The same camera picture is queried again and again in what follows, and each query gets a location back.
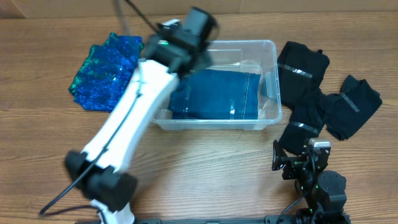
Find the blue denim jeans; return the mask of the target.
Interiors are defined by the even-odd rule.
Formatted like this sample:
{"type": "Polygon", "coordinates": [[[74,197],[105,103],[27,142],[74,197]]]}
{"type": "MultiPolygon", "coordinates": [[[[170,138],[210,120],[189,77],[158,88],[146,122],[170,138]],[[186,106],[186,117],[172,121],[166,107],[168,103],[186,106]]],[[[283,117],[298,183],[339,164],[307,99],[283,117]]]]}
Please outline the blue denim jeans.
{"type": "Polygon", "coordinates": [[[168,110],[173,119],[257,119],[260,75],[201,70],[180,80],[168,110]]]}

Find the blue green sequin cloth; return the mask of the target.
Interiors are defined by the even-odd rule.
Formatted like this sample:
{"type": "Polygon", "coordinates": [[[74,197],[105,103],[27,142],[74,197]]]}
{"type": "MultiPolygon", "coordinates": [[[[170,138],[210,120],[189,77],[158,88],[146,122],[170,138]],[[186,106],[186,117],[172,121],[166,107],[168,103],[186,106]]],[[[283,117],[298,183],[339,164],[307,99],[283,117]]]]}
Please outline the blue green sequin cloth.
{"type": "Polygon", "coordinates": [[[92,45],[68,91],[85,110],[112,112],[121,99],[144,49],[140,36],[112,32],[92,45]]]}

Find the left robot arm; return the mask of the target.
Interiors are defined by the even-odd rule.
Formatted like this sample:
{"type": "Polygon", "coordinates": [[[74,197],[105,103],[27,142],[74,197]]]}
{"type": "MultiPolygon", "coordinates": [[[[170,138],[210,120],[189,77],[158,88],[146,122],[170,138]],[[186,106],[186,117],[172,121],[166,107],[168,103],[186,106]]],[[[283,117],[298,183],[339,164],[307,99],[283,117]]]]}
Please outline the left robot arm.
{"type": "Polygon", "coordinates": [[[159,24],[102,128],[82,151],[66,155],[71,186],[90,200],[98,223],[134,223],[129,202],[137,179],[127,170],[137,143],[179,80],[212,64],[207,48],[216,39],[216,30],[216,19],[197,7],[183,22],[172,19],[159,24]]]}

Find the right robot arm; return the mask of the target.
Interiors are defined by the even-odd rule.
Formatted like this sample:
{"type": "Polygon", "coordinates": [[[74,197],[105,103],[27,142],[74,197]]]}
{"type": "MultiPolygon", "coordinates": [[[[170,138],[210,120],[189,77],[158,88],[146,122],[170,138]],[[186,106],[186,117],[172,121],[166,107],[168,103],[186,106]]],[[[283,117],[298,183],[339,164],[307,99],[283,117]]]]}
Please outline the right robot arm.
{"type": "Polygon", "coordinates": [[[294,180],[300,197],[267,223],[350,223],[344,213],[346,178],[326,170],[331,143],[326,139],[305,141],[304,152],[289,157],[278,141],[273,142],[272,170],[283,170],[284,180],[294,180]]]}

